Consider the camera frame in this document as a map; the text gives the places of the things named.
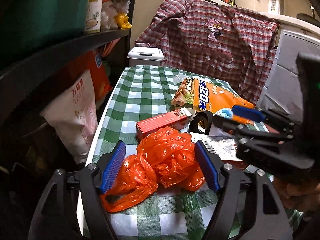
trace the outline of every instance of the red box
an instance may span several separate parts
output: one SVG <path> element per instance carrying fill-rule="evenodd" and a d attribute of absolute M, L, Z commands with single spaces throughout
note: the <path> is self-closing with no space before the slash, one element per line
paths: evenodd
<path fill-rule="evenodd" d="M 139 121 L 136 123 L 137 138 L 141 141 L 150 133 L 156 132 L 160 128 L 166 126 L 176 130 L 181 130 L 188 125 L 191 116 L 192 114 L 183 107 L 166 114 L 157 115 L 155 117 Z"/>

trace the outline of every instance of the green checkered tablecloth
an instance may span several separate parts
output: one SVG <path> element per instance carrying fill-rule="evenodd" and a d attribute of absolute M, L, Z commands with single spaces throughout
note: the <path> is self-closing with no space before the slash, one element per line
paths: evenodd
<path fill-rule="evenodd" d="M 137 153 L 136 122 L 170 111 L 170 102 L 178 89 L 172 78 L 179 73 L 208 78 L 167 67 L 142 65 L 125 68 L 110 98 L 93 162 L 97 162 L 102 154 L 111 152 L 118 140 L 126 144 L 126 156 Z M 215 85 L 235 93 L 227 82 L 209 79 Z M 256 123 L 251 129 L 266 128 L 262 123 Z M 245 193 L 241 193 L 229 237 L 239 233 L 244 198 Z M 218 196 L 206 184 L 195 193 L 160 185 L 158 191 L 142 203 L 109 214 L 109 218 L 119 239 L 198 240 L 203 236 L 217 201 Z M 300 221 L 299 215 L 297 211 L 288 212 L 294 229 Z"/>

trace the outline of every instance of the blue gripper pad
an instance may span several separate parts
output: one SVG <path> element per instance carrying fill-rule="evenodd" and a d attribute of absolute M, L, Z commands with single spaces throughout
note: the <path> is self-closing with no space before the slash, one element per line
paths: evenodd
<path fill-rule="evenodd" d="M 109 153 L 112 155 L 112 157 L 102 173 L 102 182 L 100 186 L 100 191 L 102 194 L 105 194 L 109 189 L 112 188 L 125 158 L 125 151 L 125 143 L 123 141 L 118 141 L 112 152 Z"/>
<path fill-rule="evenodd" d="M 263 122 L 266 119 L 266 116 L 260 111 L 243 106 L 233 106 L 232 112 L 237 116 L 252 120 L 254 122 Z"/>
<path fill-rule="evenodd" d="M 212 189 L 215 193 L 220 190 L 218 181 L 218 172 L 213 166 L 210 158 L 208 157 L 208 150 L 203 146 L 202 141 L 197 141 L 195 144 L 196 160 L 198 161 L 204 178 L 207 182 L 209 189 Z"/>

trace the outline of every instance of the red checkered cloth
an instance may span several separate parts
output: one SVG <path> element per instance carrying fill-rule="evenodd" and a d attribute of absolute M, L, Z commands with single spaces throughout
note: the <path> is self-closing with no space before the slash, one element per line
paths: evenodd
<path fill-rule="evenodd" d="M 256 103 L 276 55 L 278 23 L 204 0 L 164 0 L 136 46 L 163 51 L 161 65 L 225 80 Z"/>

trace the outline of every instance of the white box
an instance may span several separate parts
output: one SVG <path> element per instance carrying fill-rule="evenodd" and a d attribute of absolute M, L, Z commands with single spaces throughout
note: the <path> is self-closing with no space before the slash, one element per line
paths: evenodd
<path fill-rule="evenodd" d="M 161 49 L 148 47 L 134 47 L 128 53 L 129 67 L 137 65 L 160 66 L 161 60 L 164 59 Z"/>

